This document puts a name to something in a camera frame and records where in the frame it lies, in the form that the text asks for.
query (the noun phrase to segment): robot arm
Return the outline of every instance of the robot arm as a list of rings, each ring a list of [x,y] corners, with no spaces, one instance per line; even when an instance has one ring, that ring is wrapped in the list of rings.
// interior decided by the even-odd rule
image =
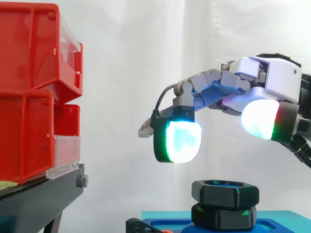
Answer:
[[[254,109],[251,107],[254,104],[250,103],[269,100],[263,102],[264,108],[269,108],[269,105],[274,108],[275,121],[273,132],[266,139],[280,142],[302,162],[307,165],[310,163],[311,167],[311,156],[308,155],[311,150],[305,140],[311,137],[310,80],[310,76],[302,74],[299,63],[280,54],[261,54],[224,63],[220,70],[210,69],[168,87],[162,93],[151,118],[140,128],[138,136],[150,137],[155,134],[157,160],[172,162],[168,156],[168,145],[164,142],[168,138],[165,130],[170,122],[194,122],[194,112],[205,107],[235,116],[242,115],[248,109],[253,114],[252,119],[262,121],[266,115],[262,114],[260,107]],[[160,112],[159,103],[170,88],[174,88],[176,98],[171,107]],[[243,126],[256,135],[250,132],[254,125]]]

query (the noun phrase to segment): white backdrop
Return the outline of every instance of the white backdrop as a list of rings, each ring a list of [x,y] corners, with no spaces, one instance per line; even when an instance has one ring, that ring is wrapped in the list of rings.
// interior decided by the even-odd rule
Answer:
[[[138,139],[161,91],[221,62],[281,52],[311,73],[311,5],[303,0],[55,0],[84,45],[84,194],[64,211],[61,233],[125,232],[142,211],[190,210],[191,183],[244,181],[259,210],[311,218],[311,170],[278,143],[242,130],[237,117],[205,109],[198,155],[160,164],[153,140]],[[172,94],[163,107],[171,104]]]

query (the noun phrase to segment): stacked nuts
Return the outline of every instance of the stacked nuts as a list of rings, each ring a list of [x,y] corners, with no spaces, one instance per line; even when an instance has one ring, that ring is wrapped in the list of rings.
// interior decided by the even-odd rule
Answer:
[[[257,220],[259,189],[243,182],[207,180],[192,183],[192,222],[213,231],[249,231]]]

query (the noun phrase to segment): blue platform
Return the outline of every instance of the blue platform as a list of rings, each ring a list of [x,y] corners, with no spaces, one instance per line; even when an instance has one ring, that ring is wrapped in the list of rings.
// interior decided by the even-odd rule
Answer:
[[[159,230],[172,230],[174,233],[180,233],[181,229],[184,229],[182,233],[212,232],[191,225],[185,228],[191,223],[190,218],[190,211],[142,213],[142,219],[150,219],[147,222],[152,221]],[[256,227],[250,231],[252,233],[311,233],[311,220],[291,211],[257,211],[257,219]]]

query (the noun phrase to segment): red plastic drawer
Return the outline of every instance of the red plastic drawer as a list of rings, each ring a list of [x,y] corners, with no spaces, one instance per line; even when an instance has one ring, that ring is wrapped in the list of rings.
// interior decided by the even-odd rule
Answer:
[[[0,2],[0,22],[0,88],[48,89],[59,103],[82,95],[83,48],[57,5]]]
[[[49,90],[0,90],[0,181],[67,173],[64,166],[80,159],[79,114],[77,105],[54,106]]]

